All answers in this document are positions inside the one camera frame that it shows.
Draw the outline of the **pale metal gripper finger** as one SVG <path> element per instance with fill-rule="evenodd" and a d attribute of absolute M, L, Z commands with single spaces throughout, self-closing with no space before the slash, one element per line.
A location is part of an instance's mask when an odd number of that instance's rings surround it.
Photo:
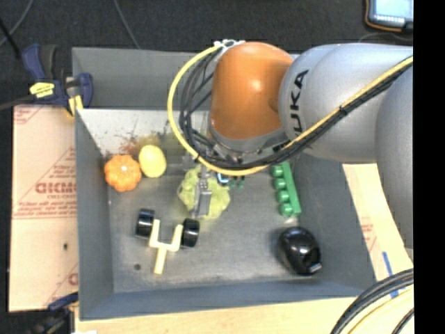
<path fill-rule="evenodd" d="M 194 197 L 194 210 L 193 210 L 194 217 L 202 217 L 202 215 L 201 215 L 201 190 L 202 190 L 202 183 L 197 182 L 197 184 L 195 186 L 195 197 Z"/>
<path fill-rule="evenodd" d="M 207 181 L 204 181 L 202 183 L 202 189 L 201 189 L 201 213 L 202 216 L 208 216 L 210 205 L 211 205 L 211 197 L 212 197 L 212 190 L 209 188 L 209 183 Z"/>

